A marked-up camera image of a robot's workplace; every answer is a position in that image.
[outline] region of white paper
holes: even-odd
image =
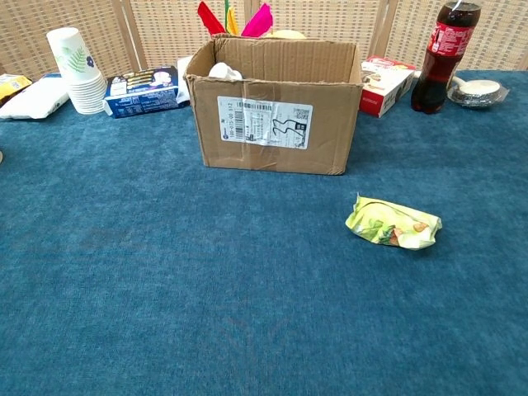
[[[311,105],[218,97],[222,140],[261,146],[307,149]]]

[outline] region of cardboard box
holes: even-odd
[[[244,80],[209,78],[217,62]],[[345,172],[362,88],[354,44],[216,36],[186,79],[206,166]]]
[[[361,64],[365,86],[360,110],[381,117],[413,84],[416,68],[395,60],[371,56]]]
[[[104,108],[109,116],[122,118],[188,104],[178,99],[176,68],[151,68],[108,78]]]

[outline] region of blue carpet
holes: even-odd
[[[0,394],[528,394],[528,74],[460,76],[512,90],[360,115],[340,177],[206,168],[190,108],[0,123]]]

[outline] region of yellow paper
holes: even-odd
[[[433,214],[358,195],[346,226],[372,243],[418,250],[435,243],[442,222]]]
[[[238,35],[237,19],[234,15],[234,9],[229,7],[228,10],[228,33],[232,35]]]

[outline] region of wet wipes package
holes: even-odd
[[[174,66],[108,78],[105,112],[114,118],[177,109],[188,104],[188,100],[178,97],[178,72]]]

